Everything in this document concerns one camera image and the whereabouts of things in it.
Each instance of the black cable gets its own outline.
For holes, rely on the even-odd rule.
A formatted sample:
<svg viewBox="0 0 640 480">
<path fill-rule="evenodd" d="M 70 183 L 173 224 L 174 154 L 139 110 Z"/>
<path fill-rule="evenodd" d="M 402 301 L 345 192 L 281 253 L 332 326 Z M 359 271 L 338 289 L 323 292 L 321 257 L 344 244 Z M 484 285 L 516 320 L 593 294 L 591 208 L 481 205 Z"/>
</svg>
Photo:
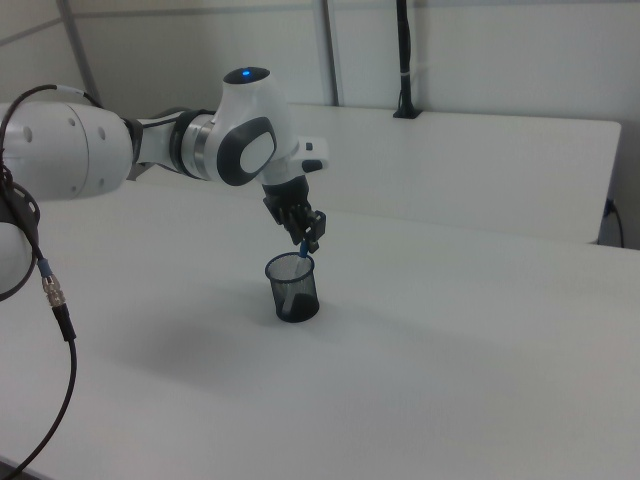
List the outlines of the black cable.
<svg viewBox="0 0 640 480">
<path fill-rule="evenodd" d="M 159 122 L 145 123 L 144 125 L 142 125 L 142 128 L 151 128 L 151 127 L 157 127 L 159 125 L 166 125 L 167 123 L 174 123 L 177 119 L 178 117 L 176 116 L 174 118 L 169 118 L 167 120 L 160 120 Z"/>
<path fill-rule="evenodd" d="M 620 212 L 618 212 L 618 208 L 615 204 L 611 205 L 611 212 L 616 215 L 618 219 L 618 230 L 620 232 L 620 248 L 624 248 L 624 231 L 622 230 L 622 219 L 620 218 Z"/>
<path fill-rule="evenodd" d="M 91 95 L 89 95 L 87 92 L 84 92 L 84 93 L 82 94 L 82 96 L 83 96 L 84 98 L 86 98 L 87 100 L 89 100 L 89 102 L 91 103 L 91 105 L 93 105 L 94 107 L 104 108 L 104 107 L 102 106 L 102 104 L 101 104 L 99 101 L 97 101 L 95 98 L 93 98 L 93 97 L 92 97 Z"/>
<path fill-rule="evenodd" d="M 16 111 L 16 108 L 18 108 L 18 105 L 20 105 L 25 98 L 30 97 L 34 93 L 42 92 L 44 90 L 57 90 L 57 88 L 58 87 L 56 85 L 48 84 L 48 85 L 40 85 L 39 87 L 35 87 L 35 88 L 32 88 L 31 90 L 27 90 L 26 92 L 21 94 L 18 98 L 16 98 L 11 103 L 7 111 L 5 112 L 4 118 L 2 119 L 2 124 L 0 124 L 0 166 L 2 166 L 3 177 L 5 172 L 8 172 L 8 170 L 4 166 L 4 159 L 3 159 L 4 157 L 2 156 L 2 154 L 4 154 L 4 137 L 7 134 L 7 126 L 9 125 L 9 120 L 11 119 L 13 112 Z"/>
<path fill-rule="evenodd" d="M 76 334 L 73 331 L 73 325 L 71 324 L 69 310 L 64 299 L 64 294 L 60 289 L 58 280 L 55 278 L 53 272 L 51 271 L 51 268 L 49 267 L 49 262 L 42 255 L 42 251 L 40 250 L 38 241 L 30 232 L 30 229 L 28 228 L 24 218 L 22 218 L 22 215 L 13 204 L 11 198 L 9 198 L 9 192 L 17 191 L 18 193 L 22 193 L 23 195 L 25 195 L 26 198 L 29 198 L 29 201 L 34 205 L 33 208 L 35 208 L 34 215 L 36 215 L 37 217 L 39 217 L 38 207 L 35 203 L 35 200 L 31 199 L 22 187 L 19 187 L 17 184 L 13 183 L 13 176 L 11 175 L 11 171 L 4 164 L 4 140 L 11 117 L 15 113 L 20 103 L 22 103 L 27 97 L 30 97 L 34 93 L 42 92 L 44 90 L 63 90 L 71 93 L 82 93 L 82 96 L 89 100 L 89 102 L 91 102 L 94 106 L 102 108 L 98 101 L 96 101 L 88 93 L 82 92 L 81 90 L 71 89 L 63 85 L 40 85 L 38 87 L 32 88 L 31 90 L 27 90 L 18 98 L 16 98 L 5 112 L 5 115 L 2 118 L 2 123 L 0 124 L 0 195 L 3 197 L 5 203 L 11 211 L 11 214 L 16 220 L 17 226 L 20 228 L 20 230 L 22 230 L 25 237 L 31 244 L 33 255 L 35 255 L 38 259 L 38 269 L 40 270 L 40 274 L 42 275 L 43 288 L 45 290 L 45 293 L 47 294 L 47 298 L 49 299 L 53 314 L 58 321 L 62 336 L 64 340 L 69 343 L 69 352 L 71 355 L 71 373 L 69 375 L 69 385 L 67 386 L 67 393 L 62 402 L 62 406 L 60 407 L 60 411 L 58 412 L 58 415 L 53 422 L 53 425 L 51 425 L 51 428 L 42 439 L 40 444 L 33 450 L 33 452 L 31 452 L 31 454 L 24 460 L 24 462 L 18 465 L 9 475 L 4 477 L 2 480 L 10 480 L 17 477 L 27 467 L 27 465 L 29 465 L 33 461 L 33 459 L 40 454 L 47 443 L 49 443 L 49 440 L 51 440 L 51 437 L 58 429 L 58 426 L 60 425 L 60 422 L 62 422 L 62 419 L 67 411 L 69 402 L 71 401 L 71 396 L 73 394 L 73 388 L 76 383 L 77 358 L 76 346 L 74 342 Z"/>
<path fill-rule="evenodd" d="M 76 344 L 73 340 L 69 340 L 69 353 L 71 355 L 71 373 L 69 374 L 69 386 L 67 387 L 67 393 L 64 396 L 64 401 L 62 402 L 62 406 L 60 407 L 60 411 L 58 412 L 58 416 L 51 425 L 51 428 L 42 439 L 40 444 L 35 448 L 31 455 L 29 455 L 24 462 L 18 465 L 9 475 L 4 477 L 2 480 L 11 480 L 16 478 L 22 471 L 29 465 L 34 458 L 36 458 L 40 452 L 44 449 L 44 447 L 49 443 L 51 437 L 58 429 L 60 422 L 62 422 L 62 418 L 64 417 L 65 412 L 67 411 L 67 407 L 69 406 L 69 402 L 71 401 L 71 395 L 73 394 L 73 388 L 76 384 L 76 371 L 78 369 L 78 360 L 76 358 Z"/>
</svg>

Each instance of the pen holder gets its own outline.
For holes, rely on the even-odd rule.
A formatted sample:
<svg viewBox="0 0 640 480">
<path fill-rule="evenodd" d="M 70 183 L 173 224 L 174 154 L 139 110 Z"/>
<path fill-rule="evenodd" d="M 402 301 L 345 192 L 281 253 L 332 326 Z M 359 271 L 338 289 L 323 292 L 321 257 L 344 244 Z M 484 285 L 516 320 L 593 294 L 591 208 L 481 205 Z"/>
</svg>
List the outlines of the pen holder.
<svg viewBox="0 0 640 480">
<path fill-rule="evenodd" d="M 276 314 L 281 320 L 304 322 L 317 313 L 320 304 L 313 278 L 314 267 L 311 257 L 300 257 L 296 252 L 278 255 L 265 267 Z"/>
</svg>

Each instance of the metal connector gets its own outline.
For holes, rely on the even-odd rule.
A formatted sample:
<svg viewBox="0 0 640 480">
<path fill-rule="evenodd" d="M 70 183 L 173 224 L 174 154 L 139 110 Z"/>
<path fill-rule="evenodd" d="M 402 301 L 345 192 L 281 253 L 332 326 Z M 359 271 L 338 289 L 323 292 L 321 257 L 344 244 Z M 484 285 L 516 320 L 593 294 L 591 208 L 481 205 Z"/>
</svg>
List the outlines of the metal connector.
<svg viewBox="0 0 640 480">
<path fill-rule="evenodd" d="M 42 277 L 42 289 L 47 295 L 49 305 L 51 305 L 52 308 L 60 307 L 66 303 L 64 293 L 62 293 L 62 289 L 60 288 L 60 282 L 58 282 L 55 275 L 52 274 L 48 277 Z"/>
</svg>

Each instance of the cable connector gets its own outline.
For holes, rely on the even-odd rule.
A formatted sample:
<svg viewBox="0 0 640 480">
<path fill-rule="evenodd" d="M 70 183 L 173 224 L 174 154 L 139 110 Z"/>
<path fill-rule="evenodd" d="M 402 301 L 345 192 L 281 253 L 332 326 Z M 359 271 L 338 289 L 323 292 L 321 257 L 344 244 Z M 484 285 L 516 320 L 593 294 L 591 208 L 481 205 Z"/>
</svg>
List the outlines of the cable connector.
<svg viewBox="0 0 640 480">
<path fill-rule="evenodd" d="M 65 342 L 74 340 L 76 338 L 76 332 L 73 330 L 69 308 L 67 307 L 67 301 L 60 287 L 60 282 L 51 271 L 51 267 L 49 267 L 49 262 L 46 258 L 38 260 L 38 269 L 40 270 L 40 275 L 42 275 L 42 289 L 47 295 L 47 300 L 49 300 L 53 315 L 58 321 L 62 338 L 64 338 Z"/>
</svg>

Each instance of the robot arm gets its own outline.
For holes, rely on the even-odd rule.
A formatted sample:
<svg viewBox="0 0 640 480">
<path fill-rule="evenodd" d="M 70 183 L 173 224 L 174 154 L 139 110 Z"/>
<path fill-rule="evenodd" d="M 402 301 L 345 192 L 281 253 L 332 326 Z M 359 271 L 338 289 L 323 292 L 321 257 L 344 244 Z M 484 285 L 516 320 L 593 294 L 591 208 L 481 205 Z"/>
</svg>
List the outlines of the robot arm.
<svg viewBox="0 0 640 480">
<path fill-rule="evenodd" d="M 0 117 L 7 108 L 0 105 Z M 226 75 L 217 112 L 123 120 L 86 105 L 24 103 L 11 117 L 4 147 L 4 164 L 37 200 L 107 193 L 122 184 L 132 163 L 154 163 L 234 186 L 256 179 L 269 212 L 294 244 L 306 240 L 313 252 L 324 234 L 326 219 L 307 200 L 305 174 L 326 168 L 326 142 L 295 134 L 284 96 L 265 69 Z M 0 300 L 33 269 L 29 243 L 10 212 L 4 215 L 9 220 L 2 214 L 0 208 Z"/>
</svg>

